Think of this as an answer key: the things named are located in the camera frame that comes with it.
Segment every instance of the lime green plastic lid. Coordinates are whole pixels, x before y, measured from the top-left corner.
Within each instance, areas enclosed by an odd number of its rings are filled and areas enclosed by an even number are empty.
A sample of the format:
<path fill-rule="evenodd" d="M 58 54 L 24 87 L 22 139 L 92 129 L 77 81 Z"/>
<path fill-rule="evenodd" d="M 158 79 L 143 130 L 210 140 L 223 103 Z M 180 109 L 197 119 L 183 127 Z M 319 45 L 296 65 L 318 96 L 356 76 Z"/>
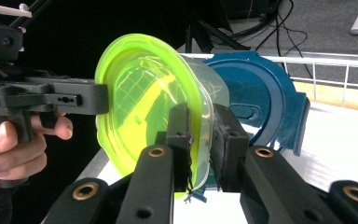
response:
<path fill-rule="evenodd" d="M 97 117 L 98 141 L 124 176 L 133 172 L 140 152 L 167 130 L 169 111 L 187 103 L 194 141 L 190 150 L 193 184 L 203 184 L 209 147 L 200 136 L 212 133 L 213 108 L 191 68 L 173 48 L 149 35 L 124 35 L 103 53 L 95 82 L 107 84 L 109 112 Z"/>

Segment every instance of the blue lid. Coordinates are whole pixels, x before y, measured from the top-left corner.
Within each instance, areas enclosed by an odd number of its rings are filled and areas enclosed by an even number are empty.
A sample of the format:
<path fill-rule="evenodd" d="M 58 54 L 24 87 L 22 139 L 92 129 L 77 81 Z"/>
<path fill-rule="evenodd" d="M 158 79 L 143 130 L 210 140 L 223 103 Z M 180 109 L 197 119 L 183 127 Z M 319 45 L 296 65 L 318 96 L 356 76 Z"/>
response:
<path fill-rule="evenodd" d="M 255 51 L 218 53 L 204 63 L 226 82 L 229 108 L 253 146 L 300 154 L 310 101 L 279 65 Z"/>

